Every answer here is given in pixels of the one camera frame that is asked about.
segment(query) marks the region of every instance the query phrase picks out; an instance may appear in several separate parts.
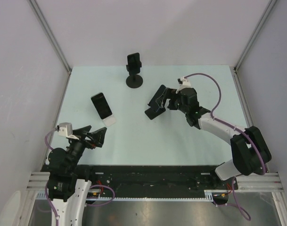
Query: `black phone stand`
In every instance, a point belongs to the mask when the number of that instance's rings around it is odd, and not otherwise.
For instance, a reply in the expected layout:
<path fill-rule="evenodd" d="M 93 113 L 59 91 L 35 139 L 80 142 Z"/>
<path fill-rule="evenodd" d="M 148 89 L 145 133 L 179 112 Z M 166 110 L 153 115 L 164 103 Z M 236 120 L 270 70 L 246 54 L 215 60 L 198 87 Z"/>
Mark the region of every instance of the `black phone stand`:
<path fill-rule="evenodd" d="M 126 79 L 126 84 L 132 89 L 139 88 L 143 84 L 143 79 L 138 73 L 140 73 L 140 68 L 142 63 L 140 61 L 139 53 L 133 53 L 127 56 L 128 64 L 126 70 L 129 72 L 129 76 Z"/>

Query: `white table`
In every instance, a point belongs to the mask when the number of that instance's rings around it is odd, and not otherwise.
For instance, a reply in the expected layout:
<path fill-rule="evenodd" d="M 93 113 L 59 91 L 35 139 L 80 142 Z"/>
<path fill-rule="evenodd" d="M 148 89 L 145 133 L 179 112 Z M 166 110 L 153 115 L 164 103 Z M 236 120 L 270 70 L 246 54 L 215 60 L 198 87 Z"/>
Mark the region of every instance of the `white table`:
<path fill-rule="evenodd" d="M 104 127 L 90 97 L 103 92 L 117 123 L 110 126 L 102 148 L 85 150 L 80 164 L 98 165 L 210 165 L 231 159 L 230 146 L 206 131 L 190 127 L 180 111 L 170 111 L 150 120 L 144 111 L 161 84 L 178 88 L 177 79 L 191 73 L 213 76 L 222 90 L 215 115 L 246 126 L 230 68 L 220 66 L 143 66 L 143 85 L 127 87 L 125 66 L 74 67 L 57 123 L 71 122 L 73 129 L 87 125 Z M 200 105 L 212 109 L 218 100 L 216 85 L 204 76 L 189 79 Z M 68 146 L 54 135 L 52 147 Z"/>

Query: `smartphone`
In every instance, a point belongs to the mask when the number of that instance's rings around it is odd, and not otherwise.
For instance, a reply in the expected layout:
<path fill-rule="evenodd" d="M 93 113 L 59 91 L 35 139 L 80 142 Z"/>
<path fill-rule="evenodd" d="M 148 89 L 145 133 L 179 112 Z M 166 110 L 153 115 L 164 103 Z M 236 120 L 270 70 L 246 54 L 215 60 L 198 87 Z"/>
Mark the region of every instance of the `smartphone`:
<path fill-rule="evenodd" d="M 91 101 L 106 126 L 111 126 L 116 122 L 116 118 L 114 117 L 103 93 L 98 93 L 92 96 Z"/>

